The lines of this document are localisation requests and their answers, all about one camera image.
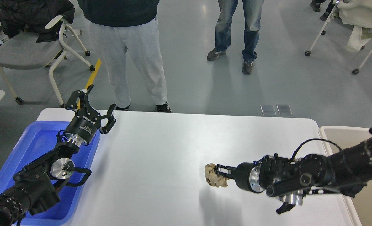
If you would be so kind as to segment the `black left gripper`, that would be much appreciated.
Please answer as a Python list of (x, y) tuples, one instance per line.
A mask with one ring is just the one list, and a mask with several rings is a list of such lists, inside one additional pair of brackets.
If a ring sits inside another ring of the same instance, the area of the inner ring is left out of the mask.
[[(64, 130), (64, 136), (71, 139), (80, 139), (84, 145), (90, 144), (97, 130), (99, 130), (101, 134), (109, 133), (117, 121), (114, 118), (113, 113), (116, 104), (111, 104), (107, 110), (107, 114), (102, 116), (100, 112), (91, 108), (88, 95), (93, 87), (94, 85), (91, 84), (87, 89), (72, 92), (67, 103), (64, 104), (65, 109), (79, 109), (67, 128)], [(106, 126), (101, 127), (101, 120), (103, 119), (107, 119), (108, 122)]]

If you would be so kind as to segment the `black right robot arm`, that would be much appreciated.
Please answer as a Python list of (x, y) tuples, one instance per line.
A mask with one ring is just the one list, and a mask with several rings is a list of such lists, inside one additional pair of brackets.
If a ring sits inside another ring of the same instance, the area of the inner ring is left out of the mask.
[(302, 205), (306, 195), (342, 194), (354, 198), (372, 180), (372, 137), (331, 156), (309, 154), (291, 158), (275, 153), (237, 167), (214, 165), (213, 175), (233, 179), (240, 189), (256, 194), (265, 192), (283, 204), (277, 214)]

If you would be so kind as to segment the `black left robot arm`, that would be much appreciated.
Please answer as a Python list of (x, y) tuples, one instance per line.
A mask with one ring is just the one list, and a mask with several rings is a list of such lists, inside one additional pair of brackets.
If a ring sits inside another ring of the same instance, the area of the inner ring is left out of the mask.
[[(27, 212), (35, 215), (47, 211), (61, 201), (59, 193), (65, 186), (82, 186), (90, 177), (91, 170), (75, 166), (71, 157), (81, 145), (89, 145), (97, 131), (109, 133), (117, 121), (115, 104), (105, 115), (90, 106), (88, 95), (93, 87), (71, 94), (65, 108), (74, 110), (75, 116), (63, 133), (57, 133), (54, 149), (14, 174), (14, 186), (0, 194), (0, 226), (18, 226)], [(77, 101), (80, 108), (75, 110)]]

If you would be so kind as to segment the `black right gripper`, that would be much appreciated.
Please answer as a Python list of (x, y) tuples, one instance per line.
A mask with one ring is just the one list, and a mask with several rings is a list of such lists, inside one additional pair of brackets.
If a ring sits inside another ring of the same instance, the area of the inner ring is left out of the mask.
[(265, 189), (259, 183), (260, 166), (258, 163), (241, 163), (237, 167), (216, 165), (214, 172), (218, 176), (234, 179), (240, 189), (262, 193)]

